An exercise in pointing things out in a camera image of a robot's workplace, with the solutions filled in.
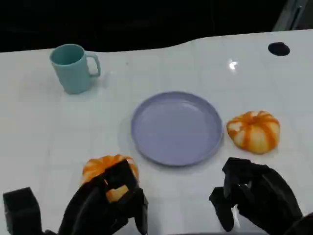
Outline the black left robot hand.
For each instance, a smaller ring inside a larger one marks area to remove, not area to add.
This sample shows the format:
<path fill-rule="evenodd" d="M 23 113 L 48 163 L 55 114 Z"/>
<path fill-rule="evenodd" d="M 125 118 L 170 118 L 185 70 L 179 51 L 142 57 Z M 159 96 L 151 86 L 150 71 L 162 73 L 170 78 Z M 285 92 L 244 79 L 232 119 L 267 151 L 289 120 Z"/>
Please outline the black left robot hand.
<path fill-rule="evenodd" d="M 112 235 L 134 218 L 148 233 L 148 201 L 130 165 L 123 160 L 83 184 L 69 202 L 60 235 Z"/>

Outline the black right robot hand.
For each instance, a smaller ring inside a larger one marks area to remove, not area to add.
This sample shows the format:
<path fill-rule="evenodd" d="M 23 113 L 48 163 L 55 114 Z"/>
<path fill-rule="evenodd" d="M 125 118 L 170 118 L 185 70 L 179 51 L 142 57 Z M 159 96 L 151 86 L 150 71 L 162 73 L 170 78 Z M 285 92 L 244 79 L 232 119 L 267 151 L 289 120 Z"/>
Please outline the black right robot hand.
<path fill-rule="evenodd" d="M 269 235 L 283 235 L 303 218 L 296 197 L 281 175 L 263 164 L 229 158 L 222 168 L 224 185 L 209 197 L 227 232 L 234 227 L 232 208 Z"/>

